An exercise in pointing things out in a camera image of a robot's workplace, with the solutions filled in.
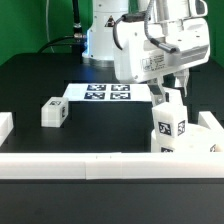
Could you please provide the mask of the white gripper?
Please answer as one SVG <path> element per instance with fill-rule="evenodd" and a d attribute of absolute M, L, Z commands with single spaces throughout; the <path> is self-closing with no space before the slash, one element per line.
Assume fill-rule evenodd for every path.
<path fill-rule="evenodd" d="M 124 83 L 147 82 L 153 104 L 165 102 L 165 92 L 157 77 L 174 73 L 175 87 L 187 96 L 188 68 L 206 63 L 210 55 L 209 29 L 205 19 L 187 19 L 177 24 L 120 21 L 114 28 L 116 78 Z"/>

